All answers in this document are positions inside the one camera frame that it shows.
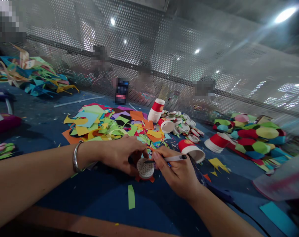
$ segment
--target ceiling light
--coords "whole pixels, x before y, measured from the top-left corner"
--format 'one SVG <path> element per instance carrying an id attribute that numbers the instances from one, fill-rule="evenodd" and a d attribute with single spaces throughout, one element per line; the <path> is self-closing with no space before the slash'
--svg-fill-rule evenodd
<path id="1" fill-rule="evenodd" d="M 284 10 L 282 13 L 280 13 L 277 18 L 275 19 L 275 23 L 281 23 L 285 20 L 287 20 L 290 16 L 292 16 L 297 11 L 297 8 L 291 7 L 286 10 Z"/>

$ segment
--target stack of paper cups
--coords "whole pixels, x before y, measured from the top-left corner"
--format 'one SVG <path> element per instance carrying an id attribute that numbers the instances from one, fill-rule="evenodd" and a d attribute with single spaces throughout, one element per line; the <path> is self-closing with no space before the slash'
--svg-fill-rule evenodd
<path id="1" fill-rule="evenodd" d="M 157 123 L 162 115 L 162 111 L 164 108 L 165 101 L 162 99 L 156 99 L 152 108 L 150 109 L 148 120 Z"/>
<path id="2" fill-rule="evenodd" d="M 204 142 L 205 146 L 215 153 L 221 153 L 231 142 L 231 139 L 224 133 L 216 133 Z"/>

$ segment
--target red paper cup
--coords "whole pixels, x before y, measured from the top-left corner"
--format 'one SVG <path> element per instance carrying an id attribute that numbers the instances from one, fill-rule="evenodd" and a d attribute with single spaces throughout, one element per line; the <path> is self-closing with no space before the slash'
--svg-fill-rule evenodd
<path id="1" fill-rule="evenodd" d="M 215 153 L 222 150 L 231 142 L 231 139 L 224 133 L 216 133 L 204 142 L 205 146 Z"/>
<path id="2" fill-rule="evenodd" d="M 202 162 L 205 158 L 205 153 L 190 140 L 181 140 L 178 147 L 181 153 L 189 154 L 196 163 Z"/>
<path id="3" fill-rule="evenodd" d="M 175 124 L 165 118 L 158 120 L 158 125 L 162 129 L 163 133 L 170 133 L 174 130 Z"/>

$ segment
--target purple paper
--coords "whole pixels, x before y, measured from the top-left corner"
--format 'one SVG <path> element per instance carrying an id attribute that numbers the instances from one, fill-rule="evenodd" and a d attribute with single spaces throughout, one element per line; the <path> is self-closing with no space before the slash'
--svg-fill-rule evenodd
<path id="1" fill-rule="evenodd" d="M 144 119 L 147 119 L 147 114 L 143 113 Z"/>
<path id="2" fill-rule="evenodd" d="M 130 109 L 128 107 L 122 107 L 122 106 L 118 106 L 118 109 L 121 109 L 121 110 L 133 110 L 133 111 L 136 111 L 134 109 Z"/>
<path id="3" fill-rule="evenodd" d="M 114 114 L 114 115 L 112 115 L 112 118 L 115 118 L 115 119 L 117 119 L 121 114 L 124 114 L 124 115 L 127 115 L 127 116 L 130 116 L 130 114 L 128 113 L 128 112 L 126 112 L 126 111 L 123 111 L 123 112 L 121 112 L 121 113 L 117 113 L 117 114 Z"/>

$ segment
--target hand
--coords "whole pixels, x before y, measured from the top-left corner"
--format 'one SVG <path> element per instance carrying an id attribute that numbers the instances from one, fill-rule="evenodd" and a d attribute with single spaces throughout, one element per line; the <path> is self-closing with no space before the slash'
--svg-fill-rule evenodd
<path id="1" fill-rule="evenodd" d="M 163 157 L 177 155 L 183 154 L 170 150 L 165 146 L 161 146 L 153 152 L 153 158 L 156 166 L 158 166 L 161 170 L 162 175 L 172 190 L 181 198 L 188 202 L 192 202 L 198 198 L 198 194 L 202 190 L 203 186 L 198 181 L 195 170 L 188 156 L 186 160 L 169 162 L 172 166 L 171 168 L 163 159 Z"/>
<path id="2" fill-rule="evenodd" d="M 105 165 L 123 171 L 130 176 L 137 176 L 138 170 L 129 164 L 128 158 L 140 159 L 142 154 L 148 159 L 147 146 L 136 139 L 136 136 L 124 135 L 121 139 L 102 143 L 100 161 Z"/>

